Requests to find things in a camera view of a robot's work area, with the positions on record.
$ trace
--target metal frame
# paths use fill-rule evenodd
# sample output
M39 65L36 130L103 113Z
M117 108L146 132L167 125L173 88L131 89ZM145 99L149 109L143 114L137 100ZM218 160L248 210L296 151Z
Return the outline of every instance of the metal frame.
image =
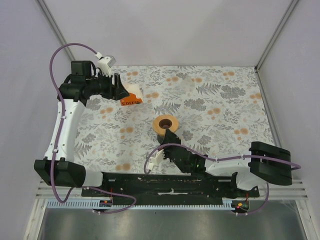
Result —
M272 47L274 46L275 42L277 41L280 33L282 32L282 30L284 29L284 26L286 25L289 17L291 16L292 12L294 11L294 9L296 8L297 4L299 3L300 0L291 0L289 6L287 7L287 9L285 10L278 26L276 27L272 37L270 38L268 44L266 45L266 48L264 49L255 69L257 72L259 72L259 70L261 69L261 66L264 64L268 54L270 53Z
M38 4L45 19L49 23L54 35L56 36L56 38L59 41L59 43L61 44L61 46L67 44L67 41L66 41L64 35L62 34L56 20L54 19L54 16L50 12L45 0L35 0L35 1ZM72 51L70 50L69 47L65 47L64 52L66 53L66 55L68 56L70 61L76 60L74 54L72 53Z

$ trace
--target floral pattern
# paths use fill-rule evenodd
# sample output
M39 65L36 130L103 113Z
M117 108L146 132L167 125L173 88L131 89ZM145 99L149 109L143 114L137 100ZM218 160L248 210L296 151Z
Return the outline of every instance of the floral pattern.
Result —
M124 83L139 84L144 103L91 97L76 133L75 162L89 170L143 173L147 155L159 145L153 120L179 121L176 134L202 154L221 156L273 144L257 76L252 67L118 66ZM165 160L158 174L179 174Z

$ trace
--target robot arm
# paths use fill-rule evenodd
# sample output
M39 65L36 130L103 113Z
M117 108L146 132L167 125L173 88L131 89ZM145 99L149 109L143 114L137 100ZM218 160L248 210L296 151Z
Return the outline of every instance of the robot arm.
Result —
M62 103L58 102L58 112L52 138L43 160L36 160L34 169L40 177L51 185L50 165L53 153L56 153L54 163L54 179L57 186L63 187L98 187L102 184L103 174L86 170L84 166L74 163L74 146L78 123L85 110L87 100L91 96L101 95L105 99L120 100L129 96L121 83L118 74L111 75L110 67L115 63L113 56L102 57L98 52L97 63L100 69L96 76L96 67L90 61L72 61L71 74L66 78L59 90L65 104L62 113ZM60 121L63 125L55 149L55 140L59 132Z

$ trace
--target tape roll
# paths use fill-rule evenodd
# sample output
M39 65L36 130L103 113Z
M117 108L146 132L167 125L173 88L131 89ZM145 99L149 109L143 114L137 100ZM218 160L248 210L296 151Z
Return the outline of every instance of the tape roll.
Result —
M163 137L166 134L166 129L173 133L177 131L179 121L172 115L160 115L153 120L152 127L156 134Z

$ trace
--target gray leaf print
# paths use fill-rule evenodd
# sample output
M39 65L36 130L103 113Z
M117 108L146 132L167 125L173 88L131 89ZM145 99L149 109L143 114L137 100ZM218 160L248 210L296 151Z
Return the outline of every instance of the gray leaf print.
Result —
M225 110L223 114L223 118L226 122L237 124L241 114L239 112L232 113L228 108Z
M90 99L86 102L86 108L91 110L99 110L101 107L99 103L100 103L99 98Z
M85 154L87 154L90 149L92 148L92 146L87 145L87 144L83 144L79 142L74 146L74 156L77 157L78 159L81 159L81 157L84 157Z
M164 89L162 94L164 96L164 99L169 100L169 99L179 99L185 93L186 93L186 91L179 88L179 87L175 87L175 88L167 87Z
M211 141L211 137L202 135L202 137L197 142L200 143L201 145L207 145L208 143L210 143L210 141Z
M246 94L246 91L243 88L239 87L230 87L228 85L225 85L221 88L223 92L220 92L220 95L223 99L234 99L238 98L239 96L244 96Z
M79 125L87 125L93 119L94 119L94 115L92 113L83 113L80 118Z
M126 123L131 114L131 111L124 111L123 107L119 108L114 114L114 120L124 124Z
M204 111L206 110L207 106L204 105L205 101L201 98L197 100L189 99L184 101L184 105L186 107L190 107L191 109L195 109L197 111Z
M196 150L201 154L208 154L210 152L210 147L202 146L202 145L193 145L192 149Z
M177 115L179 119L180 126L196 126L199 122L203 120L203 117L200 114L191 114L191 115Z
M183 80L186 78L187 75L188 75L187 73L182 73L182 72L179 72L176 74L178 78L181 78Z
M95 140L96 136L89 133L86 137L82 138L82 141L86 144L91 143L93 140Z
M204 83L202 84L202 86L198 86L196 88L196 90L198 91L198 93L202 94L216 94L218 92L218 90L221 88L221 85L218 84L214 84L214 83Z
M188 69L195 69L195 66L177 66L178 69L181 69L181 70L188 70Z
M183 139L184 139L185 141L189 141L189 140L192 139L192 137L194 136L194 134L193 134L192 132L190 132L189 130L185 130L185 131L183 131L182 136L183 136Z
M166 102L162 103L160 106L156 106L154 108L155 113L158 112L158 114L175 114L178 109L180 108L181 104L172 103L172 102Z

